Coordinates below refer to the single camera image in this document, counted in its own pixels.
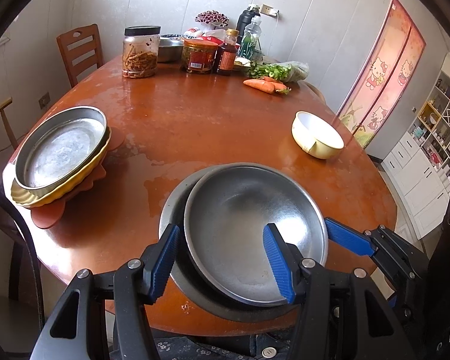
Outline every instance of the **plastic bottle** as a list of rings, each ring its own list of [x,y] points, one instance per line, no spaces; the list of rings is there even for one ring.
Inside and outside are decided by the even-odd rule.
[[[252,17],[252,23],[245,27],[245,31],[243,31],[242,43],[238,49],[238,56],[252,59],[255,46],[258,43],[258,38],[262,33],[262,29],[260,28],[261,22],[262,18],[260,16],[254,16]]]
[[[239,34],[237,30],[226,30],[224,42],[218,46],[217,55],[215,57],[213,71],[222,76],[229,76],[233,69],[236,57],[236,36]]]
[[[245,31],[246,26],[252,23],[252,17],[260,16],[259,9],[260,7],[258,5],[250,4],[238,18],[238,22],[236,23],[236,30],[238,31],[236,42],[238,44],[242,43],[243,31]]]

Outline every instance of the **red label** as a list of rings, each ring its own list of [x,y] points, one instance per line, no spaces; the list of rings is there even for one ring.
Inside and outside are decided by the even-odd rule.
[[[220,60],[219,69],[221,71],[230,71],[233,69],[233,64],[235,62],[235,54],[233,52],[225,51],[222,54],[222,59]]]
[[[205,65],[206,54],[203,51],[192,51],[190,53],[190,62],[188,68],[193,71],[201,71]]]

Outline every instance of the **round table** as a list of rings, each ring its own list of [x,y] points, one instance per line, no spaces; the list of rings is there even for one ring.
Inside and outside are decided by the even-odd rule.
[[[310,89],[292,84],[287,96],[269,95],[242,81],[238,74],[187,74],[175,64],[159,65],[151,78],[124,79],[117,57],[63,96],[42,120],[69,107],[93,105],[126,139],[105,158],[106,177],[67,202],[63,217],[52,228],[37,228],[30,211],[18,207],[42,263],[64,283],[81,268],[93,273],[119,268],[157,241],[163,205],[181,180],[199,169],[232,162],[260,163],[282,171],[310,193],[323,216],[356,230],[378,224],[395,228],[397,207],[378,170]],[[291,126],[300,110],[337,129],[345,142],[339,155],[323,161],[298,147]],[[3,171],[9,199],[15,155]],[[375,269],[368,257],[333,242],[326,266],[343,272]],[[113,302],[106,306],[114,311]],[[152,327],[188,335],[253,334],[288,327],[296,317],[290,312],[260,323],[227,321],[193,304],[172,280],[146,310]]]

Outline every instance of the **metal screw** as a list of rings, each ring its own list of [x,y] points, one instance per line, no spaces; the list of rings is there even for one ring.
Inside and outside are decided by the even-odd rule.
[[[313,261],[312,259],[303,259],[302,265],[305,268],[313,268],[315,266],[315,261]]]
[[[356,269],[353,271],[353,274],[354,274],[357,278],[360,278],[360,279],[363,279],[365,276],[367,276],[367,272],[365,272],[365,269],[362,269],[362,268],[356,268]]]
[[[131,259],[127,263],[127,266],[128,266],[128,268],[133,269],[133,268],[138,268],[141,264],[142,264],[142,262],[139,259]]]
[[[269,346],[262,351],[262,356],[266,359],[271,359],[272,357],[275,357],[276,354],[277,350],[272,346]]]
[[[90,271],[88,269],[80,269],[77,272],[77,277],[79,279],[84,279],[84,278],[86,278],[89,275],[89,273],[90,273]]]

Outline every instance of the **stacked metal plates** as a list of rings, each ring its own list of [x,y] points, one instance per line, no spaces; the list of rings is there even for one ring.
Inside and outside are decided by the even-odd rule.
[[[99,164],[109,139],[107,118],[98,108],[73,107],[49,117],[19,149],[13,200],[37,207],[60,198]]]
[[[276,318],[290,310],[263,249],[262,232],[276,223],[304,257],[325,264],[328,236],[313,199],[276,169],[232,163],[202,169],[171,193],[160,218],[184,230],[172,278],[207,311],[241,322]]]

